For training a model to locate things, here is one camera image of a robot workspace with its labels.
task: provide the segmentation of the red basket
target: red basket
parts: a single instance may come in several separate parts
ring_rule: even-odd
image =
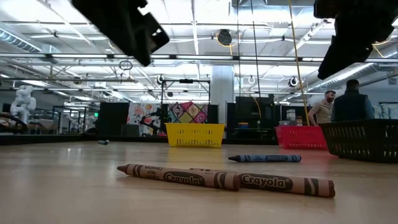
[[[279,146],[285,149],[328,149],[321,127],[278,126],[275,130]]]

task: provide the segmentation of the white column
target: white column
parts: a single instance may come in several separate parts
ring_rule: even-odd
[[[219,105],[218,122],[226,124],[226,103],[234,102],[234,70],[232,66],[213,66],[210,103]]]

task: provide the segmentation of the man in vest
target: man in vest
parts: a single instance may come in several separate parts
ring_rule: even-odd
[[[374,111],[367,95],[359,94],[359,81],[349,80],[344,95],[335,100],[331,121],[373,119]]]
[[[308,112],[308,118],[312,125],[318,126],[318,124],[330,123],[331,109],[333,108],[333,100],[335,100],[336,92],[328,90],[325,93],[325,99],[319,103],[315,103],[310,112]]]

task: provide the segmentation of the crayon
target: crayon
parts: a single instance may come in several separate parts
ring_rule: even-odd
[[[236,162],[300,162],[300,155],[237,155],[229,160]]]
[[[241,187],[250,189],[270,190],[328,198],[333,198],[336,195],[335,184],[332,180],[308,177],[284,177],[269,174],[250,174],[216,169],[191,168],[190,170],[239,174],[241,176]]]
[[[109,140],[106,140],[106,141],[102,141],[102,140],[99,140],[98,141],[98,144],[103,144],[103,145],[107,145],[109,143]]]
[[[238,174],[228,174],[225,172],[203,172],[199,170],[186,170],[139,164],[119,166],[118,170],[133,177],[164,180],[226,190],[239,190],[241,185],[241,179]]]

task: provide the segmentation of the wooden floor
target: wooden floor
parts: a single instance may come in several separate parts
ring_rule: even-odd
[[[228,161],[236,154],[301,154],[301,163]],[[319,177],[334,199],[239,192],[127,177],[127,163]],[[0,146],[0,223],[396,223],[398,166],[349,161],[322,151],[225,145],[96,142]]]

